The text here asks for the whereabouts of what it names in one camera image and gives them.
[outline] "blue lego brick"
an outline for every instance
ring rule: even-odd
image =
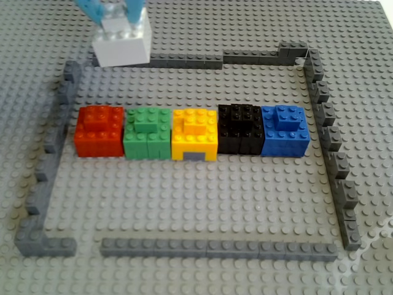
[[[296,108],[299,125],[296,131],[277,130],[274,121],[279,123],[276,107],[262,106],[265,143],[262,156],[265,157],[303,157],[310,142],[307,121],[303,108]]]
[[[275,129],[277,131],[297,131],[301,123],[299,112],[302,110],[303,108],[297,106],[276,106],[273,114]]]

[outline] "black lego brick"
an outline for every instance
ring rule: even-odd
[[[152,54],[150,54],[150,67],[151,68],[167,68],[168,67],[168,54],[165,54],[165,53],[152,53]]]
[[[219,154],[260,155],[265,141],[260,107],[220,104],[218,132]]]
[[[322,81],[324,78],[324,69],[317,49],[309,49],[304,64],[304,71],[307,84]]]
[[[204,69],[204,55],[187,54],[185,60],[185,68],[187,69]]]
[[[222,69],[223,58],[222,55],[205,55],[204,68],[205,69]]]
[[[185,54],[168,54],[167,67],[170,69],[185,69],[186,55]]]
[[[291,42],[289,43],[288,58],[306,57],[308,52],[308,46],[304,42]]]

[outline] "row of colored lego blocks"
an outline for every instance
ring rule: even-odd
[[[20,221],[15,235],[15,245],[24,256],[73,256],[76,253],[77,245],[73,238],[48,238],[44,222],[66,139],[69,112],[81,76],[80,64],[67,61],[64,81],[58,89],[60,103],[52,111],[55,115],[44,138],[45,153],[40,156],[34,173],[37,182],[26,198],[28,216]]]
[[[219,154],[303,157],[309,141],[303,108],[219,105]]]
[[[337,247],[324,243],[104,238],[103,256],[334,261]]]
[[[361,246],[354,208],[359,202],[354,181],[346,180],[349,164],[344,152],[338,152],[342,144],[338,127],[333,126],[335,111],[328,102],[330,93],[323,81],[324,69],[319,51],[308,51],[304,72],[309,96],[313,105],[319,140],[329,176],[341,237],[345,250],[355,251]]]
[[[215,161],[218,153],[303,157],[310,141],[303,108],[219,105],[217,111],[87,106],[79,111],[74,142],[79,157]]]
[[[224,50],[222,55],[151,53],[150,63],[133,65],[134,68],[222,69],[230,65],[293,66],[296,58],[306,57],[304,42],[281,42],[277,51]],[[96,57],[93,66],[99,66]]]

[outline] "lego brick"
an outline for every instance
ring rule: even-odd
[[[315,121],[318,127],[332,126],[336,114],[331,103],[321,103],[316,105]]]
[[[168,61],[167,67],[173,69],[185,69],[185,62],[186,62],[186,55],[185,54],[168,54]]]
[[[260,52],[258,64],[263,66],[293,66],[295,65],[296,58],[279,57],[277,51]]]
[[[147,135],[147,151],[148,159],[169,160],[171,158],[170,125],[161,125],[157,133]]]
[[[356,207],[359,199],[354,181],[335,179],[330,187],[336,207],[345,209]]]
[[[44,243],[44,250],[41,256],[75,256],[77,243],[73,238],[48,238]]]
[[[349,174],[349,164],[344,152],[328,152],[325,156],[325,166],[330,181],[345,179]]]
[[[138,108],[135,111],[135,131],[150,133],[158,132],[158,108]]]
[[[41,181],[31,186],[25,200],[26,211],[31,215],[46,215],[52,194],[54,177],[50,181]]]
[[[360,248],[362,241],[355,221],[343,221],[340,224],[340,231],[346,251],[356,251]]]
[[[205,56],[202,54],[187,54],[185,68],[187,69],[205,69]]]
[[[154,256],[156,239],[104,238],[99,252],[103,256]]]
[[[338,256],[337,246],[334,244],[315,243],[312,244],[313,255],[310,257],[312,261],[330,262],[336,260]]]
[[[172,160],[183,160],[185,152],[204,152],[205,161],[216,161],[217,134],[217,111],[175,109],[171,140]]]
[[[274,120],[276,107],[262,106],[263,129],[265,142],[262,156],[265,157],[303,157],[310,137],[303,108],[296,107],[300,125],[297,131],[279,131],[276,129],[278,119]]]
[[[207,241],[156,240],[154,256],[157,257],[206,257]]]
[[[304,64],[304,72],[308,84],[322,81],[324,78],[324,69],[317,49],[309,49]]]
[[[239,154],[260,155],[265,142],[261,108],[259,106],[251,106],[250,110],[245,112],[243,107],[243,122],[249,121],[248,116],[251,118],[251,127],[243,128],[240,132]]]
[[[336,214],[337,214],[337,220],[338,224],[341,226],[344,224],[344,221],[355,221],[356,222],[356,214],[353,209],[344,209],[344,208],[338,208],[336,206]]]
[[[275,106],[273,120],[277,131],[297,131],[301,123],[297,106]]]
[[[283,260],[286,257],[286,244],[283,242],[260,242],[258,259]]]
[[[285,260],[309,261],[313,255],[310,243],[286,243]]]
[[[308,52],[308,46],[304,42],[291,42],[289,43],[289,52],[288,58],[298,58],[298,57],[306,57]]]
[[[68,60],[64,66],[63,76],[65,81],[78,84],[82,77],[82,67],[78,64],[78,62]]]
[[[288,42],[280,42],[278,44],[278,57],[279,58],[287,58],[289,54],[289,43]]]
[[[60,161],[58,154],[42,154],[39,156],[34,175],[38,181],[53,180],[56,177]]]
[[[223,57],[222,55],[205,55],[204,68],[205,69],[222,69]]]
[[[126,66],[149,63],[151,41],[152,30],[145,8],[141,25],[117,33],[98,28],[91,44],[100,66]]]
[[[257,259],[258,242],[209,240],[206,252],[208,258]]]
[[[338,152],[343,143],[338,127],[322,127],[321,130],[320,141],[323,152]]]
[[[330,92],[325,81],[317,81],[315,83],[315,94],[313,103],[326,103],[329,100]]]
[[[168,67],[168,54],[165,54],[165,53],[152,53],[152,54],[150,54],[150,67],[151,68],[167,68]]]
[[[206,154],[204,152],[185,152],[183,153],[184,161],[204,161]]]
[[[76,84],[71,81],[61,81],[57,89],[57,100],[60,104],[73,104],[77,94]]]
[[[124,109],[88,106],[79,109],[74,144],[79,157],[123,156]]]
[[[44,218],[39,215],[21,219],[15,235],[15,245],[24,256],[42,256],[47,239],[42,228]]]

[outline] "green lego brick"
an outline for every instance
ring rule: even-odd
[[[126,124],[124,128],[123,146],[125,157],[128,160],[148,159],[147,134],[138,133],[134,127],[135,110],[127,110]]]
[[[135,112],[135,130],[143,133],[158,132],[158,108],[138,108]]]
[[[161,125],[157,133],[147,136],[149,159],[166,160],[171,158],[171,129],[170,125]]]

